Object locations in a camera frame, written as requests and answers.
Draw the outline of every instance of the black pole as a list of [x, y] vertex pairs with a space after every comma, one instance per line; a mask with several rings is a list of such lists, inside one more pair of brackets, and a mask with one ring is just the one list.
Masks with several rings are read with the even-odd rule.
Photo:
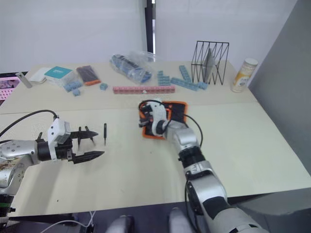
[[146, 36], [147, 36], [147, 51], [154, 52], [153, 37], [152, 37], [152, 0], [146, 0], [147, 7], [145, 7], [145, 21], [146, 21]]

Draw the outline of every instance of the small white box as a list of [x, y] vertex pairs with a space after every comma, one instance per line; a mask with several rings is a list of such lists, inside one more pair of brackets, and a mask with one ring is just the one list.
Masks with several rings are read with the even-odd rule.
[[76, 74], [72, 69], [63, 67], [53, 67], [44, 75], [48, 82], [60, 87], [63, 87], [64, 85], [74, 81], [76, 78]]
[[32, 83], [44, 83], [44, 81], [46, 81], [45, 73], [50, 69], [51, 67], [40, 68], [33, 76], [30, 77], [29, 81]]

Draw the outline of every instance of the white can lid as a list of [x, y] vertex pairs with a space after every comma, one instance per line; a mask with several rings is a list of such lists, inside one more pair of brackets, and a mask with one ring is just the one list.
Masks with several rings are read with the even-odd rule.
[[252, 66], [257, 66], [258, 65], [258, 61], [254, 58], [246, 58], [245, 62], [252, 65]]

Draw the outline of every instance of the black cable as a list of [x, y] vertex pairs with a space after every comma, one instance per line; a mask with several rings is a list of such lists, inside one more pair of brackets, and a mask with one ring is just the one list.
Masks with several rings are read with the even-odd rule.
[[167, 130], [167, 128], [168, 128], [168, 126], [169, 126], [169, 124], [170, 124], [171, 121], [172, 121], [172, 118], [169, 120], [169, 122], [167, 122], [167, 124], [166, 124], [166, 126], [165, 126], [165, 128], [164, 128], [164, 130], [163, 130], [163, 133], [166, 132], [166, 130]]
[[162, 103], [161, 101], [158, 101], [158, 100], [143, 100], [142, 102], [139, 103], [138, 105], [138, 109], [142, 112], [141, 110], [141, 106], [144, 104], [144, 103], [147, 103], [147, 102], [155, 102], [155, 103], [159, 103], [161, 105], [164, 105], [164, 103]]
[[185, 206], [186, 206], [186, 214], [187, 214], [187, 219], [192, 227], [192, 229], [194, 230], [194, 232], [198, 233], [198, 230], [196, 229], [196, 227], [194, 226], [191, 218], [190, 218], [190, 215], [189, 215], [189, 211], [188, 211], [188, 204], [187, 204], [187, 181], [186, 181], [186, 184], [185, 184]]
[[3, 141], [0, 141], [0, 144], [6, 143], [6, 142], [9, 142], [9, 141], [12, 141], [12, 140], [11, 140], [11, 139], [9, 139], [9, 140], [3, 140]]
[[186, 117], [190, 118], [196, 125], [197, 127], [199, 128], [200, 130], [200, 134], [201, 134], [201, 143], [200, 143], [200, 147], [202, 146], [202, 143], [203, 143], [203, 133], [202, 133], [202, 130], [201, 130], [201, 127], [199, 126], [198, 122], [195, 121], [195, 119], [193, 119], [192, 117], [190, 117], [189, 115], [187, 114], [184, 114]]
[[202, 233], [201, 229], [199, 227], [199, 223], [198, 223], [198, 216], [196, 215], [196, 213], [193, 213], [193, 214], [194, 214], [194, 222], [195, 222], [196, 229], [197, 229], [198, 233]]
[[185, 122], [183, 122], [184, 123], [184, 125], [187, 127], [187, 128], [189, 128], [189, 126], [187, 125], [187, 123], [185, 123]]
[[22, 121], [23, 119], [28, 118], [28, 117], [30, 117], [30, 116], [32, 116], [32, 115], [34, 115], [34, 114], [43, 113], [43, 112], [52, 113], [52, 114], [53, 114], [53, 118], [54, 118], [54, 119], [57, 118], [56, 113], [53, 112], [52, 110], [47, 110], [47, 109], [45, 109], [45, 110], [35, 111], [35, 112], [29, 113], [29, 114], [27, 114], [27, 115], [21, 117], [20, 119], [17, 119], [16, 121], [14, 121], [12, 124], [10, 124], [8, 127], [6, 127], [4, 130], [2, 130], [2, 132], [0, 133], [0, 137], [1, 137], [2, 135], [4, 135], [5, 132], [7, 132], [7, 131], [8, 131], [10, 128], [12, 128], [14, 125], [16, 125], [17, 123], [19, 123], [20, 121]]

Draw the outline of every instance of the blue building blocks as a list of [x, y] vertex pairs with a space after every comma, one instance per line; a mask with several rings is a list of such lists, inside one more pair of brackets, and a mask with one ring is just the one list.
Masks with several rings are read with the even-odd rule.
[[74, 96], [79, 96], [81, 94], [79, 89], [74, 89], [72, 93]]
[[164, 76], [163, 71], [160, 70], [157, 73], [157, 83], [159, 86], [169, 86], [169, 85], [171, 85], [170, 77]]
[[207, 83], [198, 82], [198, 87], [199, 87], [200, 89], [206, 90], [207, 86], [208, 86]]
[[191, 79], [190, 75], [188, 74], [187, 68], [184, 65], [179, 66], [179, 71], [180, 71], [180, 73], [183, 76], [185, 81], [187, 81], [189, 83], [192, 82], [192, 79]]
[[81, 87], [81, 86], [82, 86], [82, 82], [80, 82], [80, 81], [74, 81], [74, 82], [70, 82], [70, 83], [66, 84], [66, 85], [64, 86], [64, 88], [65, 88], [65, 90], [66, 90], [67, 92], [69, 92], [69, 91], [72, 91], [73, 89], [77, 89], [77, 88], [79, 88], [79, 87]]
[[105, 83], [102, 83], [102, 84], [99, 86], [99, 88], [100, 88], [101, 90], [105, 91], [105, 90], [108, 88], [108, 85], [105, 84]]
[[178, 85], [178, 86], [182, 86], [182, 87], [187, 88], [187, 89], [190, 89], [192, 91], [197, 91], [199, 89], [197, 84], [189, 83], [185, 80], [174, 78], [174, 77], [171, 78], [171, 83]]

